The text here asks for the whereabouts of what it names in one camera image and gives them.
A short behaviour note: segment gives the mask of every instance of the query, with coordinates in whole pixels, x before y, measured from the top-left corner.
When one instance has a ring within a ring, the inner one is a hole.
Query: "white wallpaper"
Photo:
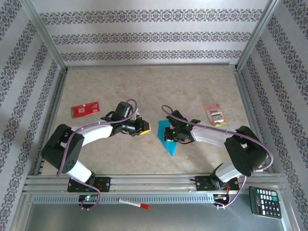
[[[242,74],[301,230],[308,230],[308,1],[283,0]]]
[[[236,64],[267,0],[36,0],[67,66]]]
[[[0,0],[0,231],[9,230],[59,68],[19,1]]]

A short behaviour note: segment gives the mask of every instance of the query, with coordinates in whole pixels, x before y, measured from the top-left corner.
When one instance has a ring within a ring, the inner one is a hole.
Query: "marble-pattern surface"
[[[208,123],[204,105],[220,103],[228,120],[225,127],[248,126],[233,66],[190,65],[69,70],[55,127],[82,126],[115,110],[120,101],[137,100],[141,116],[152,131],[131,137],[121,133],[85,145],[79,160],[96,174],[211,172],[229,161],[225,149],[204,142],[178,144],[172,157],[157,138],[158,121],[166,114],[161,105],[178,109],[184,117]],[[71,118],[71,107],[98,101],[99,114]],[[43,175],[56,169],[45,162]]]

